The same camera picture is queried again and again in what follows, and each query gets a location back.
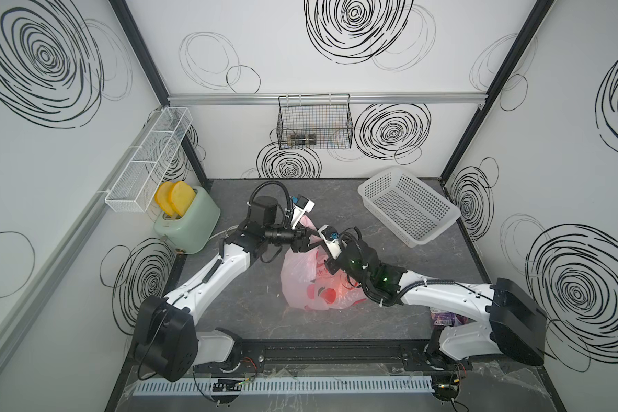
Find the pink printed plastic bag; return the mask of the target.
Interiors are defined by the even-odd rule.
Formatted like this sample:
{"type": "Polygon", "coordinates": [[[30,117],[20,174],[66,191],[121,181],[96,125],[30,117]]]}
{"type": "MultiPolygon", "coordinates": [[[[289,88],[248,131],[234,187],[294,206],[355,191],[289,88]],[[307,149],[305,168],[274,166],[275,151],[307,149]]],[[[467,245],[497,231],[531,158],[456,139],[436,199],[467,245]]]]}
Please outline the pink printed plastic bag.
{"type": "Polygon", "coordinates": [[[283,259],[281,281],[283,296],[292,308],[306,311],[343,310],[367,300],[357,283],[352,283],[343,271],[334,275],[325,266],[328,254],[322,247],[310,252],[293,252],[289,249],[283,259]],[[329,283],[341,282],[348,294],[335,305],[328,305],[321,297],[322,289],[329,283]]]}

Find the white perforated plastic basket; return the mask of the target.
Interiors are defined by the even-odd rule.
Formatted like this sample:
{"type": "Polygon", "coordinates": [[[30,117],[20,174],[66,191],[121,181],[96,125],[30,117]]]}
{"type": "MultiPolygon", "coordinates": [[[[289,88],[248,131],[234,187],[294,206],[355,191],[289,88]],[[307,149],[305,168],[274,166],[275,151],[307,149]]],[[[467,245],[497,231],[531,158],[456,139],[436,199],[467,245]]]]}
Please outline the white perforated plastic basket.
{"type": "Polygon", "coordinates": [[[357,189],[365,208],[407,247],[435,240],[461,217],[452,204],[404,168],[389,168],[357,189]]]}

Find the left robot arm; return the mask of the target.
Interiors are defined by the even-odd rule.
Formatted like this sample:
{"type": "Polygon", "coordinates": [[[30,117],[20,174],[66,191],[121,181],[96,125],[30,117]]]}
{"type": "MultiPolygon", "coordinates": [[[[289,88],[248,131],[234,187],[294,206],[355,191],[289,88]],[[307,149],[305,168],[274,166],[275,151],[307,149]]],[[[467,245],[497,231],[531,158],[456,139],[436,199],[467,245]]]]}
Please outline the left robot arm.
{"type": "Polygon", "coordinates": [[[312,211],[313,201],[292,197],[293,213],[276,222],[278,203],[258,197],[248,204],[247,218],[220,245],[218,254],[198,273],[163,297],[151,296],[141,305],[129,354],[169,382],[195,367],[216,364],[227,370],[240,366],[239,336],[217,328],[199,332],[199,319],[209,305],[237,276],[245,273],[271,245],[290,245],[297,252],[311,248],[312,230],[300,225],[312,211]]]}

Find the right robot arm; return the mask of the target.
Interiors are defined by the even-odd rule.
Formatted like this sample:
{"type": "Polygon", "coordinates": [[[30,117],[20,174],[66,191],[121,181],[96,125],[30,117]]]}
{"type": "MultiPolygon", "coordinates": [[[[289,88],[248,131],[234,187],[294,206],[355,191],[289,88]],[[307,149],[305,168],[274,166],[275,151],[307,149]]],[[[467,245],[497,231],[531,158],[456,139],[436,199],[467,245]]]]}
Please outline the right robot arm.
{"type": "Polygon", "coordinates": [[[343,271],[381,307],[435,308],[468,319],[434,331],[422,356],[447,370],[476,356],[504,355],[515,362],[544,364],[547,315],[515,282],[463,283],[385,264],[376,250],[349,233],[322,239],[330,271],[343,271]]]}

